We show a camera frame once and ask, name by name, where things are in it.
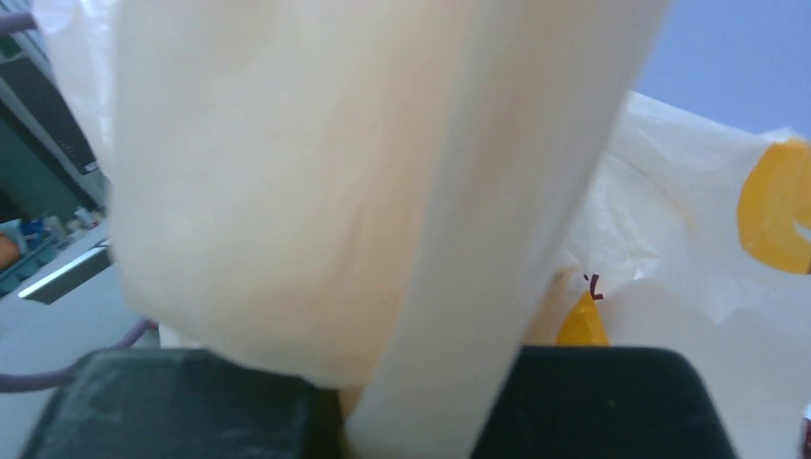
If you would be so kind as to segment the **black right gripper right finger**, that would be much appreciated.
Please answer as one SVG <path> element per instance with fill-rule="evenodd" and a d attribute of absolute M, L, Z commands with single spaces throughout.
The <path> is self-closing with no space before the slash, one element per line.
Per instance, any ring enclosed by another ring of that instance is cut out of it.
<path fill-rule="evenodd" d="M 698 373 L 656 348 L 526 346 L 475 458 L 734 458 Z"/>

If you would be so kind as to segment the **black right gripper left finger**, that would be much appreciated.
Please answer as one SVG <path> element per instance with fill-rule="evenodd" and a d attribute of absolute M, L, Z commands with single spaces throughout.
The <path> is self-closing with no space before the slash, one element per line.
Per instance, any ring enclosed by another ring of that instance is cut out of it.
<path fill-rule="evenodd" d="M 337 393 L 203 350 L 98 351 L 45 406 L 26 458 L 339 458 Z"/>

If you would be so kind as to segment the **orange translucent plastic grocery bag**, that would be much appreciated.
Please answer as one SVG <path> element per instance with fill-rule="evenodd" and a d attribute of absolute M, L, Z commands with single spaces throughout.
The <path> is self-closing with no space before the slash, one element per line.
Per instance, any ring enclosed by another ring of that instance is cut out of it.
<path fill-rule="evenodd" d="M 810 143 L 632 89 L 667 1 L 36 1 L 128 303 L 463 458 L 523 344 L 689 358 L 740 458 L 810 402 Z"/>

